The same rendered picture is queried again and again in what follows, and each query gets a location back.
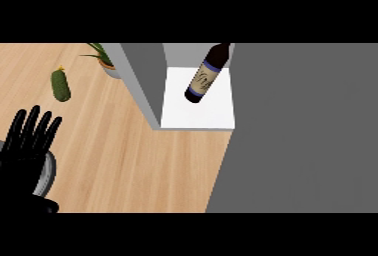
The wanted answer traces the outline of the grey open cabinet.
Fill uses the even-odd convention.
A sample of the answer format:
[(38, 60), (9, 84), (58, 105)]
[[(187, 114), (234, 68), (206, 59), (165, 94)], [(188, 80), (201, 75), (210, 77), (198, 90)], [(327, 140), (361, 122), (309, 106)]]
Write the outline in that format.
[(210, 43), (107, 43), (114, 64), (151, 128), (235, 129), (229, 64), (206, 59)]

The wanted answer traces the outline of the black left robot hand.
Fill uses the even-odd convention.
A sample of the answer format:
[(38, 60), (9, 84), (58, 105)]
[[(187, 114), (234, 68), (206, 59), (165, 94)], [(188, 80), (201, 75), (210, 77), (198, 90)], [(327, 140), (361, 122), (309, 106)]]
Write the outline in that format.
[(35, 194), (46, 154), (51, 150), (63, 117), (52, 118), (46, 111), (42, 120), (40, 106), (17, 112), (7, 141), (0, 149), (0, 213), (51, 214), (60, 204)]

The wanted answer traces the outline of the green cucumber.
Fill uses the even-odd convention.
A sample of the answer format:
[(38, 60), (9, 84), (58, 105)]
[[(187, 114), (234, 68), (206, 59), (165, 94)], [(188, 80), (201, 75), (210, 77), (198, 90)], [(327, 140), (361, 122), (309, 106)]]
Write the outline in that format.
[(64, 67), (60, 67), (51, 75), (54, 96), (60, 102), (71, 99), (71, 90)]

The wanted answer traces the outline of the dark grey cabinet door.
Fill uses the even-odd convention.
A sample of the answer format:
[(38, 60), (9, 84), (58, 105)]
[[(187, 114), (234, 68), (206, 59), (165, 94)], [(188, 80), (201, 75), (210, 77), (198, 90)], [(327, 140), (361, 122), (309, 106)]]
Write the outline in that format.
[(378, 212), (378, 44), (240, 44), (212, 212)]

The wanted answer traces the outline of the dark wine bottle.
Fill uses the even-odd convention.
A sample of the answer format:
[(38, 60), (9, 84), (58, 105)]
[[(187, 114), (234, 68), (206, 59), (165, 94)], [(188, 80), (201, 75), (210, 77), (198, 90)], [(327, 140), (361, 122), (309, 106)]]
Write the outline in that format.
[(229, 43), (215, 45), (185, 91), (190, 102), (200, 103), (229, 60)]

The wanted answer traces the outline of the potted green plant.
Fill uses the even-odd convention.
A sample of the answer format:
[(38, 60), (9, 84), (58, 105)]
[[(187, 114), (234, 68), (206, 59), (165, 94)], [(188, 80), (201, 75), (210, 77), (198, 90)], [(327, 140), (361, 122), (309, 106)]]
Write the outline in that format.
[(120, 74), (117, 72), (116, 66), (105, 52), (105, 49), (100, 43), (89, 43), (89, 46), (95, 49), (95, 54), (86, 54), (86, 57), (94, 57), (98, 59), (100, 64), (104, 68), (105, 73), (116, 79), (120, 79)]

